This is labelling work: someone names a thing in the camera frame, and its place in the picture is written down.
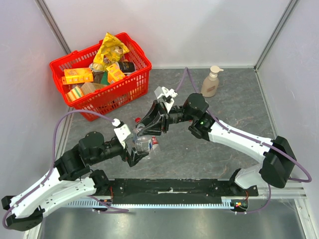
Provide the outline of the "clear bottle blue label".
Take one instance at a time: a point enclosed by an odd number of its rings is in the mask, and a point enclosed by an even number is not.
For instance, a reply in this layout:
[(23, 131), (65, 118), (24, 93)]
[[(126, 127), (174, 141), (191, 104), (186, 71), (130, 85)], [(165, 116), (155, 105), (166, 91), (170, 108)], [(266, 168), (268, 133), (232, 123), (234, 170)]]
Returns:
[(142, 153), (148, 153), (144, 157), (144, 159), (150, 159), (150, 152), (153, 147), (153, 140), (152, 136), (150, 135), (143, 135), (143, 136), (138, 136), (138, 133), (145, 127), (144, 124), (139, 123), (137, 127), (133, 130), (133, 142), (135, 144), (135, 148), (138, 152), (138, 154)]

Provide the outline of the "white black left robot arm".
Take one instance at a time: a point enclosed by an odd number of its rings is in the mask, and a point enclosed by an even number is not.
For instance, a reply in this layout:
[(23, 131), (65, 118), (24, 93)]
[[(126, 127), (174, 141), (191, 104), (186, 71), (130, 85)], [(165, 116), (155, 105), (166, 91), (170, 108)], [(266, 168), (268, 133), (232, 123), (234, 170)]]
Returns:
[(78, 198), (106, 195), (111, 191), (111, 183), (103, 170), (92, 171), (92, 165), (120, 156), (133, 167), (148, 154), (135, 148), (128, 151), (116, 136), (105, 141), (101, 133), (90, 132), (64, 152), (33, 186), (19, 195), (2, 198), (6, 210), (2, 225), (8, 230), (27, 231)]

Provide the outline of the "clear bottle red label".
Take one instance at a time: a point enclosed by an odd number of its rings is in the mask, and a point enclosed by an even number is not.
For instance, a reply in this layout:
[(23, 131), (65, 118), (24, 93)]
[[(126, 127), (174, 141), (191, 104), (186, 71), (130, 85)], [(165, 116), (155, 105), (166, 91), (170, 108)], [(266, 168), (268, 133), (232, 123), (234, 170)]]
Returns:
[(160, 146), (157, 138), (155, 136), (152, 136), (152, 148), (150, 150), (151, 155), (156, 155), (160, 153)]

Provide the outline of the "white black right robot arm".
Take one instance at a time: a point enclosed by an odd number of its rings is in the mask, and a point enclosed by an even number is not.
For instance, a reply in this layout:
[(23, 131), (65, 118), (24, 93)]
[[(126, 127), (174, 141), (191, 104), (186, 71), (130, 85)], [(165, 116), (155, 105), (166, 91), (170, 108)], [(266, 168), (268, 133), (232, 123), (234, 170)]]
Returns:
[(138, 136), (160, 136), (171, 124), (191, 121), (188, 129), (196, 138), (229, 146), (257, 161), (256, 165), (233, 173), (228, 183), (232, 195), (240, 196), (246, 189), (263, 182), (276, 188), (285, 187), (294, 168), (294, 163), (287, 158), (294, 154), (285, 138), (256, 136), (214, 119), (199, 93), (190, 94), (182, 106), (168, 106), (172, 101), (172, 97), (163, 96), (153, 102), (136, 126)]

